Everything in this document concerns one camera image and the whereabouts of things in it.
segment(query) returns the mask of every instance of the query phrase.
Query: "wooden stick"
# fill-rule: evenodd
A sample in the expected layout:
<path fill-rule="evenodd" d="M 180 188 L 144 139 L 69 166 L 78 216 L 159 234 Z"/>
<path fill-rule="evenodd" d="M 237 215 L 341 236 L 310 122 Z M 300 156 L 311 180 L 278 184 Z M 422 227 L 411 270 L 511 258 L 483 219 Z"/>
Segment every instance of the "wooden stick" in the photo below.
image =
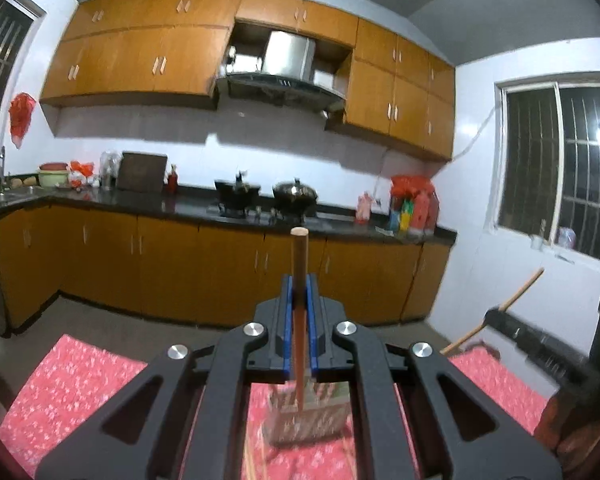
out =
<path fill-rule="evenodd" d="M 298 411 L 304 406 L 304 361 L 306 357 L 306 274 L 309 260 L 309 229 L 294 227 L 291 276 L 293 291 L 291 296 L 293 307 L 293 355 L 294 378 L 296 380 L 296 400 Z"/>
<path fill-rule="evenodd" d="M 506 311 L 511 305 L 513 305 L 520 298 L 520 296 L 522 296 L 526 291 L 528 291 L 529 287 L 531 285 L 533 285 L 540 276 L 542 276 L 543 272 L 544 272 L 544 267 L 540 267 L 538 270 L 536 270 L 536 273 L 531 278 L 529 278 L 526 281 L 526 283 L 523 286 L 521 286 L 513 296 L 511 296 L 507 301 L 505 301 L 503 304 L 501 304 L 500 307 L 498 308 L 498 310 L 501 312 Z M 476 335 L 478 332 L 480 332 L 480 330 L 482 330 L 485 326 L 486 325 L 483 321 L 482 323 L 480 323 L 480 325 L 478 325 L 473 330 L 471 330 L 471 332 L 468 332 L 467 334 L 463 335 L 455 343 L 451 343 L 446 348 L 443 348 L 440 353 L 442 355 L 447 355 L 447 354 L 453 352 L 454 350 L 459 348 L 460 345 L 469 341 L 469 339 L 471 339 L 474 335 Z"/>

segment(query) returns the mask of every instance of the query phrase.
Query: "cutting board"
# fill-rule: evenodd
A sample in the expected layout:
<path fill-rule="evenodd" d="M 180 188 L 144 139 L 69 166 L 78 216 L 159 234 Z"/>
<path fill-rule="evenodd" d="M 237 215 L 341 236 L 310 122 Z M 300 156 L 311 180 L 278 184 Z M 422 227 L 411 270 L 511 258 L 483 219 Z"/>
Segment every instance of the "cutting board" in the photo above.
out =
<path fill-rule="evenodd" d="M 140 193 L 160 193 L 166 168 L 166 155 L 122 152 L 116 188 Z"/>

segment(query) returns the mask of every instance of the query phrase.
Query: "window frame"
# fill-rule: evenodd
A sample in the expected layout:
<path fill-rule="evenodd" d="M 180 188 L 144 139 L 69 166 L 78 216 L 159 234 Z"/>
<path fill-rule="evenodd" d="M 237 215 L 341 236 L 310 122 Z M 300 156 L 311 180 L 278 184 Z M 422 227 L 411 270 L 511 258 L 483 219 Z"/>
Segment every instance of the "window frame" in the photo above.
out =
<path fill-rule="evenodd" d="M 554 78 L 548 78 L 544 81 L 520 84 L 519 82 L 510 82 L 497 84 L 495 88 L 496 101 L 500 104 L 500 120 L 496 122 L 496 126 L 499 131 L 496 135 L 496 158 L 494 164 L 494 179 L 492 186 L 491 201 L 491 214 L 488 217 L 487 229 L 490 232 L 503 232 L 513 236 L 522 236 L 529 238 L 530 235 L 510 229 L 500 225 L 500 210 L 502 208 L 502 199 L 504 196 L 504 185 L 507 169 L 507 147 L 509 140 L 509 132 L 507 131 L 508 124 L 508 110 L 507 110 L 507 95 L 509 93 L 525 92 L 530 90 L 539 89 L 554 89 L 556 112 L 558 117 L 558 179 L 556 185 L 556 200 L 554 206 L 554 216 L 551 222 L 551 228 L 549 231 L 548 247 L 555 253 L 555 255 L 563 260 L 570 263 L 585 262 L 588 264 L 593 263 L 594 266 L 600 264 L 600 260 L 588 254 L 581 253 L 574 249 L 567 249 L 558 246 L 555 243 L 555 236 L 558 230 L 558 222 L 560 220 L 560 210 L 562 207 L 562 195 L 564 188 L 564 123 L 562 118 L 562 101 L 560 100 L 560 89 L 561 88 L 600 88 L 600 80 L 583 80 L 583 81 L 561 81 L 559 76 Z"/>

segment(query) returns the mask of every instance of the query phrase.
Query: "pot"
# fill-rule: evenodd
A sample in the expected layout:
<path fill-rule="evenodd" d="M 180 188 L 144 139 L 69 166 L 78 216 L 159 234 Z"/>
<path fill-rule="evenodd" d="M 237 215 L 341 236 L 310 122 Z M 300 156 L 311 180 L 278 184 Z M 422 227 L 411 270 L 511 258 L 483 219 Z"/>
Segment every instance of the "pot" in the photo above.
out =
<path fill-rule="evenodd" d="M 280 182 L 273 187 L 275 208 L 283 214 L 303 215 L 307 209 L 315 206 L 318 194 L 313 187 L 300 182 Z"/>
<path fill-rule="evenodd" d="M 220 198 L 220 203 L 228 209 L 247 209 L 253 205 L 254 199 L 260 193 L 260 186 L 247 184 L 242 180 L 246 171 L 240 171 L 235 176 L 235 182 L 228 180 L 215 180 L 216 190 Z"/>

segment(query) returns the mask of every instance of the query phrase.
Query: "range hood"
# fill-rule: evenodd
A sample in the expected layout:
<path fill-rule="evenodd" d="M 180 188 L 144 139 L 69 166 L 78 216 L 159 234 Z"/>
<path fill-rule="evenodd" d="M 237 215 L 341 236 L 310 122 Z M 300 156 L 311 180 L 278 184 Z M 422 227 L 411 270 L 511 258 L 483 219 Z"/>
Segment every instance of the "range hood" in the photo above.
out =
<path fill-rule="evenodd" d="M 314 53 L 314 40 L 279 30 L 269 35 L 263 58 L 240 56 L 231 46 L 219 70 L 218 89 L 230 97 L 277 106 L 341 110 L 344 96 L 329 88 L 328 82 L 320 84 L 325 79 L 320 76 L 327 74 L 312 70 Z"/>

